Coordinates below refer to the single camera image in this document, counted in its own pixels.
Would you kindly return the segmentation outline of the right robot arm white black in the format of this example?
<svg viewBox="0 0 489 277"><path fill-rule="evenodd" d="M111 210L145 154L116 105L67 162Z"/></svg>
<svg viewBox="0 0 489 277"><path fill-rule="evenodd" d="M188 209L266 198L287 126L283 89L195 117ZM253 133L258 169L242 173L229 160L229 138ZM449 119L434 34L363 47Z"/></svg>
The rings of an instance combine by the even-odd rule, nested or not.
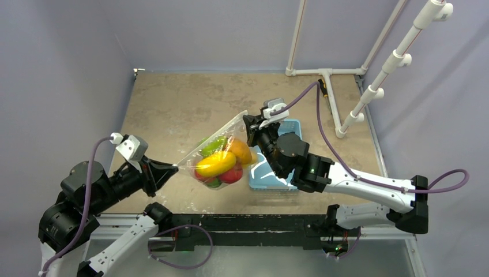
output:
<svg viewBox="0 0 489 277"><path fill-rule="evenodd" d="M361 171L347 171L330 158L312 154L309 144L297 134L279 134L279 123L260 127L265 118L244 115L247 144L259 147L273 173L291 177L291 184L307 193L330 192L355 196L388 208L388 222L404 232L428 232L428 179L390 179Z"/></svg>

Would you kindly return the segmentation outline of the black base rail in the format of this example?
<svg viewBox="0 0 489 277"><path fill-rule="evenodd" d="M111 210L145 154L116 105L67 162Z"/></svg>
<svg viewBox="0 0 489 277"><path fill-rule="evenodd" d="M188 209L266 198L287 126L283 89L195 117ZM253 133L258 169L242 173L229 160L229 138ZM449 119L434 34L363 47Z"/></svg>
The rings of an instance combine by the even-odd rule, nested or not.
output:
<svg viewBox="0 0 489 277"><path fill-rule="evenodd" d="M169 242L176 251L213 245L345 252L347 238L360 229L344 229L325 214L173 214L156 231L150 240Z"/></svg>

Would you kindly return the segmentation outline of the green fruit with black stripe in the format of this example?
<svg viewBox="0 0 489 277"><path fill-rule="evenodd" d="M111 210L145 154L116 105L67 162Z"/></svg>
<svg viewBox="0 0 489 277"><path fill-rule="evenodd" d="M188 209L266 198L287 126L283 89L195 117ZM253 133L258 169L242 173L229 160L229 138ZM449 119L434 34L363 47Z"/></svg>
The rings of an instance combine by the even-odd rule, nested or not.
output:
<svg viewBox="0 0 489 277"><path fill-rule="evenodd" d="M207 187L211 188L211 189L217 189L217 188L219 188L219 187L222 185L222 182L221 182L221 181L220 181L218 178L213 177L213 178L209 178L209 179L207 179L207 180L204 182L204 184L205 184Z"/></svg>

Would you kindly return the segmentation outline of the elongated yellow mango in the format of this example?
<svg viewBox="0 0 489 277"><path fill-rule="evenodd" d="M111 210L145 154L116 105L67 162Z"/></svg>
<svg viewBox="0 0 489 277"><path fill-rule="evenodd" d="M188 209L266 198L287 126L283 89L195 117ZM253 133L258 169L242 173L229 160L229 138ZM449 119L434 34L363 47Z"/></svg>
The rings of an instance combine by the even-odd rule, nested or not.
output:
<svg viewBox="0 0 489 277"><path fill-rule="evenodd" d="M205 177L216 177L233 168L236 164L236 156L228 151L218 151L200 160L196 166L201 175Z"/></svg>

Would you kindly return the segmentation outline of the green pear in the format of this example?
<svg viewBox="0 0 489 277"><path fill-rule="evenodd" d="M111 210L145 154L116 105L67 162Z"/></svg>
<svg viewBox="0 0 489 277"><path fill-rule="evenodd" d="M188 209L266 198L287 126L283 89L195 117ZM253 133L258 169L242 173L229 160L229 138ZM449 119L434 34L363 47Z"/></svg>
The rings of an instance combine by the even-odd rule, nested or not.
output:
<svg viewBox="0 0 489 277"><path fill-rule="evenodd" d="M220 136L209 142L206 146L204 146L200 151L200 155L202 157L208 157L214 154L215 152L222 151L226 149L228 143L227 136Z"/></svg>

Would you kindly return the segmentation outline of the yellow black screwdriver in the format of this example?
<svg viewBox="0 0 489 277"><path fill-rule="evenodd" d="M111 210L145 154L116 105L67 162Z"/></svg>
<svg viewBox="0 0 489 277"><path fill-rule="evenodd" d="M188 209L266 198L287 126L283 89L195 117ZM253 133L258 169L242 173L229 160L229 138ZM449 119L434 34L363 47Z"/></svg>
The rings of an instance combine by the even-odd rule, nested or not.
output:
<svg viewBox="0 0 489 277"><path fill-rule="evenodd" d="M328 93L328 88L327 88L327 85L325 83L325 80L322 78L318 79L318 83L319 83L320 90L321 90L323 97L327 98L329 96L329 93Z"/></svg>

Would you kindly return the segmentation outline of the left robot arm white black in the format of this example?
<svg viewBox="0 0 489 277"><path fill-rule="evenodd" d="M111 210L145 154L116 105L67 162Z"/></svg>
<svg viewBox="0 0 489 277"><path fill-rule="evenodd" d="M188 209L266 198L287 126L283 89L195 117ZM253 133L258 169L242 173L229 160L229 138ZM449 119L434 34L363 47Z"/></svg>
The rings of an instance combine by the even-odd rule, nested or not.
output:
<svg viewBox="0 0 489 277"><path fill-rule="evenodd" d="M111 177L96 161L75 165L61 182L61 192L39 223L40 242L54 250L42 265L39 276L54 273L54 264L89 240L98 227L96 217L121 200L142 190L150 197L178 172L174 164L146 156L138 162L124 162Z"/></svg>

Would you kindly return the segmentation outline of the red apple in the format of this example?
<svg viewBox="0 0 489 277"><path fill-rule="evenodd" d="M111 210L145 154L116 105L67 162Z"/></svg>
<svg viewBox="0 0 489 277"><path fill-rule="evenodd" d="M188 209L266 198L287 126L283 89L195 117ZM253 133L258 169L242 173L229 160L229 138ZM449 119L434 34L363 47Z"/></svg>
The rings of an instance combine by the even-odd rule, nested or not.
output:
<svg viewBox="0 0 489 277"><path fill-rule="evenodd" d="M201 175L197 170L194 170L194 176L198 181L202 182L203 184L211 184L216 180L216 177L205 177Z"/></svg>

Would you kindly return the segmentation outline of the yellow-orange potato-like fruit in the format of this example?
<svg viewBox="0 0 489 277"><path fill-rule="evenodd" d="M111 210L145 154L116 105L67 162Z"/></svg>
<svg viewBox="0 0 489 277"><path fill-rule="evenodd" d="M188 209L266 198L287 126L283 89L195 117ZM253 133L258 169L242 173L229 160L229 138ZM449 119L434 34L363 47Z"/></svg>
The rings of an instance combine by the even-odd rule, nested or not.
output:
<svg viewBox="0 0 489 277"><path fill-rule="evenodd" d="M240 164L250 164L253 160L249 146L240 139L230 138L227 143L227 151L233 153Z"/></svg>

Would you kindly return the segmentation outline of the red textured strawberry fruit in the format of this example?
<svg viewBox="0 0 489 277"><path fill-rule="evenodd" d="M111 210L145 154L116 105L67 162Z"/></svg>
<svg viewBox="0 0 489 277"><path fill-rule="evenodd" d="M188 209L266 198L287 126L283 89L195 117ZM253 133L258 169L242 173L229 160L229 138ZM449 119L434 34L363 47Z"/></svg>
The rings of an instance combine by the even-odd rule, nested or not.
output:
<svg viewBox="0 0 489 277"><path fill-rule="evenodd" d="M222 173L217 178L225 184L233 184L238 182L243 177L243 168L240 163L234 165L233 168Z"/></svg>

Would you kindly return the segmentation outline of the clear polka dot zip bag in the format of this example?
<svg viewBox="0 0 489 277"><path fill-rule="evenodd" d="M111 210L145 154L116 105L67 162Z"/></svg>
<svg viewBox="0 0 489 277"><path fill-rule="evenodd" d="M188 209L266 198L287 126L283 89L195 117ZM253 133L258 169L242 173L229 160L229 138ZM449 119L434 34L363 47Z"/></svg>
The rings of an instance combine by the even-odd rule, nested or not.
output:
<svg viewBox="0 0 489 277"><path fill-rule="evenodd" d="M234 116L220 129L202 139L177 163L185 173L211 190L235 184L258 163L257 151L247 145L248 111Z"/></svg>

